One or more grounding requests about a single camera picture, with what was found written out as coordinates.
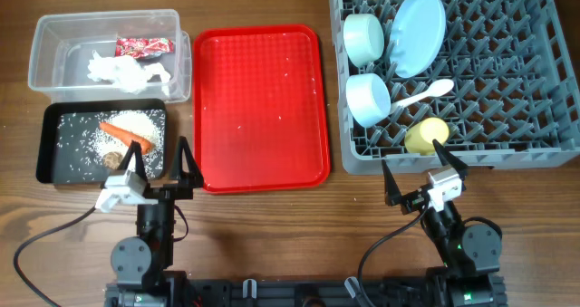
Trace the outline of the red snack wrapper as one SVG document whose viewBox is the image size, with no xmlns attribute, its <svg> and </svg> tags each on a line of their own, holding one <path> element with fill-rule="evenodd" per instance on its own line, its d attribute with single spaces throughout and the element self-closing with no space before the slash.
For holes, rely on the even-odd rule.
<svg viewBox="0 0 580 307">
<path fill-rule="evenodd" d="M 130 56 L 135 59 L 158 57 L 173 53 L 175 44 L 168 38 L 118 38 L 116 56 Z"/>
</svg>

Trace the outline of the yellow plastic cup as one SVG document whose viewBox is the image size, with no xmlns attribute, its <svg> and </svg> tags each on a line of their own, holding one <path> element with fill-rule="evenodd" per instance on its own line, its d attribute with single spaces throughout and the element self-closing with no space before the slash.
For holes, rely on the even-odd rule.
<svg viewBox="0 0 580 307">
<path fill-rule="evenodd" d="M 447 123 L 440 118 L 427 118 L 406 132 L 404 147 L 409 153 L 431 155 L 435 153 L 432 141 L 445 144 L 450 136 Z"/>
</svg>

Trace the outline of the orange carrot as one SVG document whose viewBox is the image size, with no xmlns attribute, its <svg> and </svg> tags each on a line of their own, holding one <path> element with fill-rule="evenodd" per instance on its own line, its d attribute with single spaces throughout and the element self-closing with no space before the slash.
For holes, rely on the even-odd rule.
<svg viewBox="0 0 580 307">
<path fill-rule="evenodd" d="M 154 148 L 153 144 L 149 140 L 137 134 L 134 134 L 130 131 L 113 126 L 110 123 L 101 122 L 99 127 L 105 133 L 109 134 L 115 139 L 120 140 L 126 146 L 130 146 L 132 142 L 139 143 L 141 147 L 141 152 L 143 154 L 149 154 Z"/>
</svg>

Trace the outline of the white plastic spoon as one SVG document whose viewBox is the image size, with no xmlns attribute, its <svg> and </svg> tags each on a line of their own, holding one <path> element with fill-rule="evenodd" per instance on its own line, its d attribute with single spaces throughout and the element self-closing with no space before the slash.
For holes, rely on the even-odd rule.
<svg viewBox="0 0 580 307">
<path fill-rule="evenodd" d="M 442 79 L 433 82 L 425 91 L 410 96 L 407 99 L 400 101 L 395 101 L 391 105 L 390 115 L 394 114 L 398 109 L 404 109 L 412 105 L 415 102 L 426 98 L 437 98 L 443 96 L 450 92 L 454 87 L 454 81 L 452 79 Z"/>
</svg>

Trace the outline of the brown mushroom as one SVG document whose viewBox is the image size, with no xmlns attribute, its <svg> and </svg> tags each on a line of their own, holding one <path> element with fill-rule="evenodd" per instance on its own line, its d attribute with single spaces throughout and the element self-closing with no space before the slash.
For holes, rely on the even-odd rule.
<svg viewBox="0 0 580 307">
<path fill-rule="evenodd" d="M 109 152 L 103 156 L 102 163 L 106 168 L 115 170 L 119 167 L 123 160 L 123 156 L 119 152 Z"/>
</svg>

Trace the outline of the clear plastic waste bin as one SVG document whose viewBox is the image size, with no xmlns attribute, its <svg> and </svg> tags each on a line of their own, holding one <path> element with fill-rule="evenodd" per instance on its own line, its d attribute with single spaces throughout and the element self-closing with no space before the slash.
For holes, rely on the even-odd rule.
<svg viewBox="0 0 580 307">
<path fill-rule="evenodd" d="M 167 53 L 126 59 L 142 68 L 162 66 L 167 74 L 129 84 L 133 77 L 99 76 L 99 62 L 112 70 L 124 60 L 119 40 L 160 40 Z M 49 14 L 37 23 L 31 48 L 28 86 L 53 102 L 160 99 L 187 101 L 191 94 L 189 35 L 173 9 Z"/>
</svg>

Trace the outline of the white rice grains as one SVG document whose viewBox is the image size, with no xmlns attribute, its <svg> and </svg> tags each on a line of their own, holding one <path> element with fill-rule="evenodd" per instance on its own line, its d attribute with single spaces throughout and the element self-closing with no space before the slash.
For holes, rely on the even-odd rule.
<svg viewBox="0 0 580 307">
<path fill-rule="evenodd" d="M 119 152 L 124 157 L 128 146 L 101 130 L 101 122 L 110 123 L 149 140 L 154 148 L 143 156 L 147 177 L 155 179 L 163 174 L 166 111 L 75 112 L 63 114 L 56 128 L 54 184 L 101 182 L 113 171 L 103 165 L 103 156 L 109 152 Z"/>
</svg>

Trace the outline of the green bowl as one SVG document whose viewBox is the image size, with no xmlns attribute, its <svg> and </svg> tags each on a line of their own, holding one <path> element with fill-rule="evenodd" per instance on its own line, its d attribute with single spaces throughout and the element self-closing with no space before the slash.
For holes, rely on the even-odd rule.
<svg viewBox="0 0 580 307">
<path fill-rule="evenodd" d="M 356 67 L 379 60 L 385 38 L 382 25 L 374 14 L 350 14 L 345 18 L 343 41 L 348 58 Z"/>
</svg>

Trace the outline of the red serving tray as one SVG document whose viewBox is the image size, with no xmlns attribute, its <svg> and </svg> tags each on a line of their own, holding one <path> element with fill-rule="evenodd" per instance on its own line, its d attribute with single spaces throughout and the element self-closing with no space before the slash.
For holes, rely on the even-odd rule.
<svg viewBox="0 0 580 307">
<path fill-rule="evenodd" d="M 194 41 L 193 149 L 211 194 L 316 187 L 331 170 L 318 36 L 304 24 Z"/>
</svg>

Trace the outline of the black waste tray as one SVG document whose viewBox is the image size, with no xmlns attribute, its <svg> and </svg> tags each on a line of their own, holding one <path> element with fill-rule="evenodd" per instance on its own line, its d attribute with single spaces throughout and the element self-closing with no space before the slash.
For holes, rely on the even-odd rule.
<svg viewBox="0 0 580 307">
<path fill-rule="evenodd" d="M 63 114 L 113 110 L 164 110 L 166 111 L 167 121 L 165 103 L 158 99 L 61 102 L 52 104 L 46 109 L 43 116 L 43 128 L 36 167 L 37 180 L 44 184 L 54 184 L 53 155 L 56 144 L 56 128 Z"/>
</svg>

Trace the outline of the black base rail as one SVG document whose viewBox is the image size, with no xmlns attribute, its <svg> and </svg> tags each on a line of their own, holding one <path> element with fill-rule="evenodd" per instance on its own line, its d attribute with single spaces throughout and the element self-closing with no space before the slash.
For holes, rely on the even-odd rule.
<svg viewBox="0 0 580 307">
<path fill-rule="evenodd" d="M 385 278 L 363 284 L 362 297 L 353 279 L 342 282 L 256 282 L 190 280 L 180 296 L 138 292 L 109 284 L 106 306 L 508 306 L 504 279 L 484 283 L 441 281 L 420 277 Z"/>
</svg>

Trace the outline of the light blue plate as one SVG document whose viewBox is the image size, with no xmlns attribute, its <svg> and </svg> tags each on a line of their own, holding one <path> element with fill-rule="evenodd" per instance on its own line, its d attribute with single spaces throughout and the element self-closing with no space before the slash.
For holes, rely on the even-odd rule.
<svg viewBox="0 0 580 307">
<path fill-rule="evenodd" d="M 446 32 L 446 12 L 441 0 L 404 0 L 392 24 L 394 42 L 390 63 L 395 74 L 408 79 L 425 72 L 440 52 Z"/>
</svg>

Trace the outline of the light blue small bowl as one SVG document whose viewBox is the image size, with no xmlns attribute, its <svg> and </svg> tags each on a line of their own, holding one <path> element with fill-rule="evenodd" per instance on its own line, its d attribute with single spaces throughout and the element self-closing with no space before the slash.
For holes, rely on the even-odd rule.
<svg viewBox="0 0 580 307">
<path fill-rule="evenodd" d="M 345 95 L 353 118 L 362 127 L 370 128 L 390 114 L 389 90 L 375 73 L 350 76 L 345 84 Z"/>
</svg>

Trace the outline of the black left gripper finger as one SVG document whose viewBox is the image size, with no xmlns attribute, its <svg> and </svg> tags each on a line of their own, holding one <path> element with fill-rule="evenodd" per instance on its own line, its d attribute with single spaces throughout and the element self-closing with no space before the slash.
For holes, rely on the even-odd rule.
<svg viewBox="0 0 580 307">
<path fill-rule="evenodd" d="M 189 142 L 184 136 L 178 139 L 169 178 L 176 180 L 181 187 L 201 188 L 204 186 L 204 177 L 193 157 Z"/>
<path fill-rule="evenodd" d="M 129 148 L 117 169 L 130 170 L 139 176 L 142 180 L 148 182 L 148 177 L 142 157 L 141 145 L 139 142 L 133 140 L 130 143 Z"/>
</svg>

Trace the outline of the crumpled white tissue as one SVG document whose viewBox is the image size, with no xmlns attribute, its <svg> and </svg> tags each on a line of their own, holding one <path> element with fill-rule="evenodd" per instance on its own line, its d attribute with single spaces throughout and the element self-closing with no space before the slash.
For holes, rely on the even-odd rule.
<svg viewBox="0 0 580 307">
<path fill-rule="evenodd" d="M 101 57 L 96 51 L 92 52 L 88 70 L 87 77 L 92 81 L 107 81 L 121 91 L 129 93 L 145 91 L 149 81 L 155 77 L 159 77 L 162 83 L 169 82 L 171 78 L 159 62 L 141 65 L 128 55 Z"/>
</svg>

